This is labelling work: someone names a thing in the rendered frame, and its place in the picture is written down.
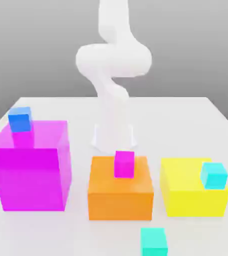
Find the small cyan cube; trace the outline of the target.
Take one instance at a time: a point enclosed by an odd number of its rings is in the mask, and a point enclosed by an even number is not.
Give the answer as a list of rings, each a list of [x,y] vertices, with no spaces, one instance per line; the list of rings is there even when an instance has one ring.
[[[200,179],[207,190],[223,190],[226,186],[227,171],[220,162],[204,162],[201,167]]]

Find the large magenta box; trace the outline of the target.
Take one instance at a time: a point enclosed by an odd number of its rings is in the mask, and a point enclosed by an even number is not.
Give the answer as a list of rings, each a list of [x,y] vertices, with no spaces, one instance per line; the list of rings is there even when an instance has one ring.
[[[65,120],[35,120],[28,132],[0,131],[0,199],[5,211],[64,211],[71,185]]]

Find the large yellow box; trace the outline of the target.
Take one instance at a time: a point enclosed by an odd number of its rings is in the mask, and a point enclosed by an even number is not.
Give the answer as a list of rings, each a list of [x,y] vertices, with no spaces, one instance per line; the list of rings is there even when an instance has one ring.
[[[228,201],[225,189],[205,189],[200,172],[209,157],[161,159],[160,188],[169,217],[222,217]]]

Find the small blue cube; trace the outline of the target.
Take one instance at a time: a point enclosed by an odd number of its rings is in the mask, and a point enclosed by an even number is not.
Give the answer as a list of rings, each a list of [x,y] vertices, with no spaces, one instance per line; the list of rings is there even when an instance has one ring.
[[[13,133],[29,132],[32,129],[32,112],[29,106],[11,108],[8,119]]]

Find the small magenta cube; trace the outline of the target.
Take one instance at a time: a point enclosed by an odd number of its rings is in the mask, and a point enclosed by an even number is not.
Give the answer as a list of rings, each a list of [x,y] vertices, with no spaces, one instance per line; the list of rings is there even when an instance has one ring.
[[[135,170],[135,152],[117,150],[114,157],[114,177],[133,179]]]

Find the small turquoise cube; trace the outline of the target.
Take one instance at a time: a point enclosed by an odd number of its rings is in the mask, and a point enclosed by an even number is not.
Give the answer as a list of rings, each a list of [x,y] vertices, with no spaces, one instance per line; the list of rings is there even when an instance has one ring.
[[[140,256],[167,256],[168,245],[164,228],[143,227],[140,231]]]

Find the large orange box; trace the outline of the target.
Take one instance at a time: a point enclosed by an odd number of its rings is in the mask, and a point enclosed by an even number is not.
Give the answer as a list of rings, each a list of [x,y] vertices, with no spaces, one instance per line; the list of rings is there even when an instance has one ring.
[[[92,157],[88,184],[89,220],[150,221],[153,198],[147,157],[135,158],[134,178],[115,178],[112,156]]]

